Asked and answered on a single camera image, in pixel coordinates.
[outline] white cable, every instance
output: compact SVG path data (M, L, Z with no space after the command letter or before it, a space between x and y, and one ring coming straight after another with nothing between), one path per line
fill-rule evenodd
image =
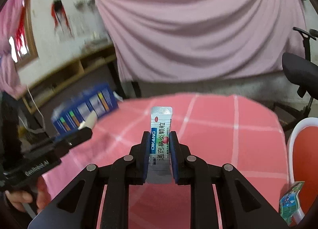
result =
M28 87L28 86L26 86L26 87L27 87L27 89L28 89L29 95L31 96L32 102L34 103L36 109L38 110L38 112L39 112L40 115L42 116L43 128L38 128L38 129L35 129L35 130L34 130L34 129L30 129L30 128L28 128L28 127L24 124L23 120L22 120L20 117L19 117L19 119L20 119L20 121L22 122L23 126L26 128L27 131L29 131L29 132L31 132L31 133L34 133L34 134L43 133L43 132L45 132L45 130L46 130L44 117L43 117L42 113L40 112L39 108L37 107L37 105L35 104L35 101L34 101L34 99L33 99L33 97L32 97L32 94L31 94L31 92L30 92L29 87Z

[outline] table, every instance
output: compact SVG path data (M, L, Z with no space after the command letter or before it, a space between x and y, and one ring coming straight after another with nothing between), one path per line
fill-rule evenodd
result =
M275 113L240 96L176 94L129 99L100 119L91 140L72 149L44 175L55 197L86 165L104 166L129 153L150 129L152 106L172 106L171 130L207 163L234 165L278 210L288 187L285 137ZM190 225L190 186L130 186L129 228L184 229Z

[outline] blue cardboard box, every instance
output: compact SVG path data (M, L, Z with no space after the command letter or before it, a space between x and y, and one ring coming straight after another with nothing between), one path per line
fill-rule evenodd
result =
M77 129L95 111L98 118L118 108L108 83L95 85L54 109L51 121L60 135Z

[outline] finger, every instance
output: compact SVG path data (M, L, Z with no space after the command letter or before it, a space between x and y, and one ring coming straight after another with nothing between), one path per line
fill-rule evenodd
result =
M47 184L42 176L39 177L37 181L38 191L47 191Z
M25 191L14 191L14 192L5 192L8 200L13 203L31 203L32 196Z
M37 206L44 209L51 201L51 195L47 191L39 191L37 198Z
M26 212L22 203L11 203L18 211Z

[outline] pink bedsheet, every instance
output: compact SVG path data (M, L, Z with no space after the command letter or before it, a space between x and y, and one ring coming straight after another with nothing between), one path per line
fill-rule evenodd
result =
M272 111L240 96L176 94L120 103L119 110L98 121L90 141L44 175L52 197L86 165L112 164L128 154L150 129L152 106L172 106L171 130L180 143L207 163L232 163L278 209L288 182L282 128ZM189 186L130 186L129 228L186 229L189 224Z
M22 0L7 0L0 11L0 91L5 91L15 99L26 91L21 85L15 63L11 56L9 38L15 37L21 16Z
M122 81L187 82L282 70L304 56L300 0L96 0Z

